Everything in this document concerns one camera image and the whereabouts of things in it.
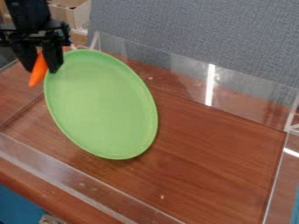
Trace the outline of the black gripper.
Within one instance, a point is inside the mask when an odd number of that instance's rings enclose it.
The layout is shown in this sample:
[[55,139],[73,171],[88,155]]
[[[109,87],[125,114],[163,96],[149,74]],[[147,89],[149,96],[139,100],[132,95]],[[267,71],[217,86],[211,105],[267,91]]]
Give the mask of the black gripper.
[[24,69],[33,70],[37,58],[36,46],[49,72],[55,74],[63,64],[63,46],[71,45],[71,27],[52,18],[47,0],[4,0],[12,18],[11,24],[0,24],[0,46],[11,46]]

